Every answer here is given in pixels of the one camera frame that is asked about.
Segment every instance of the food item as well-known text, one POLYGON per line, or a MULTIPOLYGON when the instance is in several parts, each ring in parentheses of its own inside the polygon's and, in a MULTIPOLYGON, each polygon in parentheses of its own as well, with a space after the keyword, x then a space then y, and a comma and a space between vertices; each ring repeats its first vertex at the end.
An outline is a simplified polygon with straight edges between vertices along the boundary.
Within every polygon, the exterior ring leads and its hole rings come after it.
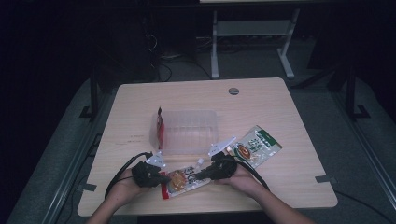
POLYGON ((199 166, 188 166, 170 173, 162 172, 171 178, 166 184, 161 184, 163 199, 173 198, 192 189, 197 189, 210 182, 210 179, 197 180, 195 174, 200 172, 199 166))
POLYGON ((240 141, 227 151, 240 161, 247 161, 253 168, 274 156, 282 146, 264 129, 253 127, 240 141))
POLYGON ((161 113, 163 110, 161 108, 158 109, 158 117, 157 117, 157 138, 158 138, 158 149, 163 149, 163 132, 165 130, 165 125, 163 124, 163 117, 161 113))

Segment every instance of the table leg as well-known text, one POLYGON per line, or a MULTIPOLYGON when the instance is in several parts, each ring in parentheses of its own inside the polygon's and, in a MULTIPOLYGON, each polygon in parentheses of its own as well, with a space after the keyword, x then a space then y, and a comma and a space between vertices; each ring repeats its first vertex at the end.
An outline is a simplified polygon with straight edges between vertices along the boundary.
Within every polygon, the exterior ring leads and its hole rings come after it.
POLYGON ((286 76, 288 78, 290 78, 290 79, 294 78, 294 73, 293 73, 293 71, 291 69, 291 66, 289 64, 289 60, 286 57, 286 53, 288 52, 289 44, 290 44, 291 38, 293 36, 294 28, 296 26, 297 18, 298 18, 299 13, 300 13, 300 9, 299 8, 294 10, 293 15, 291 17, 291 21, 290 21, 289 27, 288 27, 288 31, 287 31, 287 34, 286 34, 285 44, 283 45, 283 47, 281 49, 277 50, 277 54, 279 56, 279 59, 282 62, 283 68, 285 69, 286 76))
POLYGON ((212 54, 211 54, 211 64, 212 64, 212 78, 219 78, 219 65, 218 65, 218 12, 213 12, 213 36, 212 36, 212 54))

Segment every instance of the granola bar wrapper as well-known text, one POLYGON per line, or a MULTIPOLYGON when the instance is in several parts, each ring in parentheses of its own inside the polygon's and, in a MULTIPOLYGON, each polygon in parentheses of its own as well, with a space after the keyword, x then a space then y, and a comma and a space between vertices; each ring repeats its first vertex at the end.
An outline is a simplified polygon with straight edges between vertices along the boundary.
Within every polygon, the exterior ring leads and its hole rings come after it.
POLYGON ((163 132, 165 130, 165 125, 163 124, 163 117, 161 113, 163 111, 161 108, 158 109, 158 117, 157 117, 157 138, 158 138, 158 149, 163 149, 163 132))
POLYGON ((170 173, 162 172, 162 175, 171 178, 171 181, 168 183, 161 184, 163 199, 170 199, 208 184, 210 182, 209 178, 203 180, 197 180, 195 178, 195 174, 198 172, 200 170, 197 170, 193 166, 188 166, 170 173))
POLYGON ((250 129, 240 141, 229 146, 227 151, 240 161, 247 161, 253 168, 274 156, 282 146, 259 126, 250 129))

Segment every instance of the table top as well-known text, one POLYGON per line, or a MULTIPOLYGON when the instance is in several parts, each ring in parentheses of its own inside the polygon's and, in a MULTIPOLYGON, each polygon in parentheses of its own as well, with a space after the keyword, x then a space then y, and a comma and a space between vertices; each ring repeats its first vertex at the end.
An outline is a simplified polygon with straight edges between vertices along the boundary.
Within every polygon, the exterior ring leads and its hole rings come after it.
POLYGON ((94 13, 117 11, 166 11, 166 10, 225 10, 225 9, 257 9, 267 6, 303 6, 316 4, 344 4, 346 0, 196 0, 185 2, 158 1, 151 4, 120 4, 118 2, 102 4, 98 1, 83 1, 77 3, 77 9, 94 13))
MULTIPOLYGON (((149 128, 159 107, 163 111, 216 111, 220 141, 233 135, 238 140, 250 128, 261 126, 283 147, 256 168, 270 190, 294 208, 336 206, 331 184, 315 179, 326 174, 283 79, 253 78, 120 86, 87 180, 96 190, 83 192, 78 207, 81 216, 90 216, 99 206, 109 181, 125 162, 140 152, 156 152, 149 142, 149 128), (239 93, 231 95, 230 88, 237 88, 239 93)), ((200 157, 205 158, 204 168, 210 164, 207 155, 163 156, 167 164, 164 170, 195 164, 200 157)), ((244 194, 211 183, 169 200, 162 199, 157 187, 116 214, 255 210, 260 210, 258 204, 244 194)))

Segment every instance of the black cable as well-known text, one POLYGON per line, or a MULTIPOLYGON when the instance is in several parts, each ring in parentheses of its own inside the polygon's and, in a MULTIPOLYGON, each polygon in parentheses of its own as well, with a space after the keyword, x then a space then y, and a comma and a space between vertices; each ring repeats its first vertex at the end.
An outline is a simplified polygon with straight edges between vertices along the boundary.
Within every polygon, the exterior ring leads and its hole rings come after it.
POLYGON ((212 37, 203 37, 202 39, 208 39, 204 44, 201 44, 199 46, 197 46, 196 51, 200 52, 203 49, 207 49, 209 47, 212 47, 212 37))
POLYGON ((210 76, 207 72, 206 72, 206 70, 200 65, 200 64, 198 64, 198 63, 196 63, 196 62, 191 62, 191 61, 181 61, 181 60, 179 60, 179 61, 168 61, 168 62, 166 62, 166 63, 192 63, 192 64, 194 64, 194 65, 196 65, 196 66, 198 66, 199 68, 201 68, 204 72, 205 72, 205 74, 206 74, 206 76, 209 78, 209 80, 212 80, 213 78, 212 78, 212 76, 210 76))
POLYGON ((100 46, 99 44, 97 44, 95 42, 95 40, 89 35, 89 39, 91 40, 91 42, 99 49, 101 50, 113 63, 115 63, 117 66, 119 66, 124 72, 126 72, 128 75, 131 76, 137 76, 138 74, 136 72, 134 72, 133 70, 127 68, 123 63, 121 63, 119 60, 117 60, 114 56, 112 56, 110 53, 108 53, 104 48, 102 48, 102 46, 100 46))
POLYGON ((347 195, 347 194, 345 194, 345 193, 343 193, 343 192, 340 192, 340 191, 338 191, 338 190, 335 190, 334 192, 337 193, 337 194, 339 194, 339 195, 342 195, 342 196, 344 196, 344 197, 346 197, 346 198, 348 198, 348 199, 350 199, 350 200, 352 200, 352 201, 355 201, 355 202, 357 202, 357 203, 363 204, 364 206, 370 208, 371 210, 373 210, 374 212, 376 212, 377 214, 379 214, 379 215, 380 215, 382 218, 384 218, 388 223, 395 224, 392 220, 390 220, 390 218, 388 218, 385 214, 383 214, 383 213, 382 213, 381 211, 379 211, 378 209, 372 207, 370 204, 365 203, 365 202, 363 202, 363 201, 361 201, 361 200, 359 200, 359 199, 357 199, 357 198, 354 198, 354 197, 352 197, 352 196, 349 196, 349 195, 347 195))
POLYGON ((113 186, 119 181, 120 176, 122 175, 122 173, 126 170, 126 168, 128 168, 129 165, 131 165, 132 162, 134 162, 137 158, 141 157, 141 156, 146 156, 147 158, 149 158, 150 156, 152 156, 152 153, 148 153, 148 152, 142 152, 140 154, 138 154, 135 157, 132 157, 130 160, 128 160, 121 168, 120 170, 117 172, 116 175, 114 175, 113 179, 110 181, 110 183, 108 183, 106 192, 105 192, 105 197, 107 197, 107 194, 110 192, 111 188, 113 188, 113 186))
POLYGON ((221 45, 218 43, 218 53, 220 54, 235 54, 242 50, 242 45, 233 43, 231 38, 226 38, 224 41, 229 41, 230 44, 225 43, 225 45, 221 45))
POLYGON ((172 77, 172 69, 170 68, 170 67, 168 67, 168 66, 166 66, 165 64, 163 64, 163 63, 160 63, 159 64, 160 66, 163 66, 163 67, 165 67, 165 68, 167 68, 168 70, 169 70, 169 77, 166 79, 166 80, 163 80, 162 78, 161 78, 161 73, 160 73, 160 71, 158 71, 158 79, 161 81, 161 82, 167 82, 167 81, 169 81, 170 79, 171 79, 171 77, 172 77))
MULTIPOLYGON (((102 136, 102 134, 101 134, 101 133, 98 133, 98 134, 95 136, 95 138, 93 139, 92 144, 91 144, 91 146, 90 146, 90 149, 88 149, 88 152, 87 152, 87 154, 85 155, 84 161, 83 161, 83 162, 81 163, 81 165, 78 167, 78 174, 79 174, 79 172, 81 171, 82 166, 84 165, 84 163, 85 163, 85 161, 87 160, 87 158, 90 157, 90 153, 91 153, 97 146, 99 146, 100 140, 97 140, 97 138, 98 138, 99 136, 102 136)), ((73 187, 73 186, 75 185, 76 180, 77 180, 77 177, 75 177, 75 179, 73 180, 73 183, 72 183, 71 187, 73 187)), ((68 200, 69 197, 70 197, 70 191, 67 193, 66 200, 68 200)), ((65 206, 65 203, 62 205, 61 213, 62 213, 62 211, 64 210, 64 206, 65 206)))
POLYGON ((129 179, 129 178, 132 178, 132 177, 133 177, 132 175, 128 176, 128 177, 124 177, 124 178, 121 178, 121 179, 117 180, 117 182, 120 182, 121 180, 124 180, 124 179, 129 179))
MULTIPOLYGON (((88 175, 84 175, 84 176, 78 181, 77 186, 79 186, 79 185, 81 184, 81 181, 82 181, 84 178, 86 178, 86 177, 88 177, 88 175)), ((72 192, 72 194, 70 195, 70 197, 71 197, 70 214, 69 214, 69 216, 67 217, 67 219, 66 219, 66 221, 65 221, 64 223, 69 222, 70 218, 71 218, 72 215, 73 215, 73 203, 74 203, 73 201, 74 201, 74 195, 75 195, 75 193, 76 193, 76 189, 73 189, 73 192, 72 192)))
POLYGON ((267 183, 265 183, 264 179, 262 179, 262 177, 259 175, 259 173, 257 173, 257 171, 250 164, 243 162, 243 161, 236 161, 236 160, 231 160, 231 159, 221 159, 220 161, 233 161, 233 162, 240 164, 245 169, 247 169, 262 184, 263 187, 270 190, 267 183))

